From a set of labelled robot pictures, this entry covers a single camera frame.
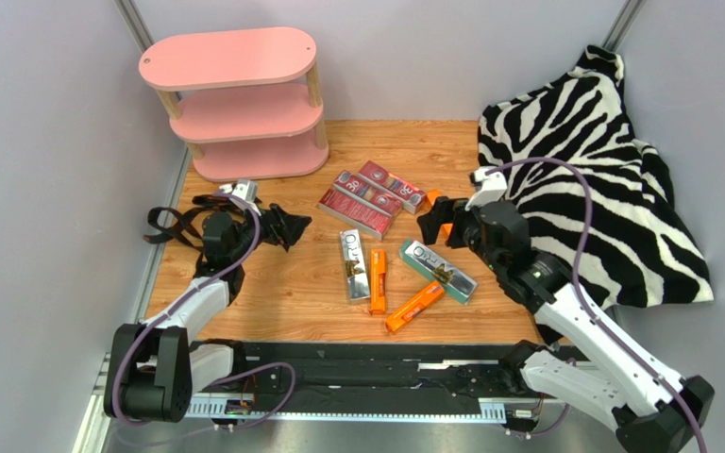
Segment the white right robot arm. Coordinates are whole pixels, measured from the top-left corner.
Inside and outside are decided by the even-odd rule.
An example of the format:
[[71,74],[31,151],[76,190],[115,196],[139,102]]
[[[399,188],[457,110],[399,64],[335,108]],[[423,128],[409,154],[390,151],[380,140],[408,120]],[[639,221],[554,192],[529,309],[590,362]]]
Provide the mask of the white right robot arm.
[[570,340],[604,375],[522,341],[499,361],[505,386],[564,401],[612,430],[628,452],[679,452],[698,439],[715,396],[711,384],[682,377],[606,316],[564,263],[531,246],[529,224],[513,204],[465,205],[463,198],[437,198],[417,219],[424,243],[436,243],[449,224],[448,247],[472,251],[506,295]]

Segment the teal silver toothpaste box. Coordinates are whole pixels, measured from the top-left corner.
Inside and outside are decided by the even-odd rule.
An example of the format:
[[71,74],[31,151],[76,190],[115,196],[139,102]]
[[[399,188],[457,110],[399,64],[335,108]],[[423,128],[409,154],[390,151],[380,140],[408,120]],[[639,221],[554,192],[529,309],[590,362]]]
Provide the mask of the teal silver toothpaste box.
[[423,243],[407,239],[399,248],[401,259],[419,275],[441,284],[447,294],[467,305],[478,283]]

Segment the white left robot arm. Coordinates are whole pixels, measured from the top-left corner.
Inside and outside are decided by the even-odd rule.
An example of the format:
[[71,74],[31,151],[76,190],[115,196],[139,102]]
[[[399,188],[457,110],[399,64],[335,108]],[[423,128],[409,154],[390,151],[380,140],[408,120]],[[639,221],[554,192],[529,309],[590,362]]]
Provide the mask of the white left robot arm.
[[[110,351],[104,412],[127,425],[178,422],[194,393],[230,375],[237,343],[208,341],[192,346],[194,337],[239,294],[244,261],[260,244],[289,250],[312,218],[286,212],[272,203],[266,209],[244,202],[199,195],[194,208],[181,212],[153,208],[147,223],[156,234],[152,244],[177,241],[193,247],[198,258],[187,290],[165,310],[142,323],[123,324]],[[160,223],[169,213],[174,222]]]

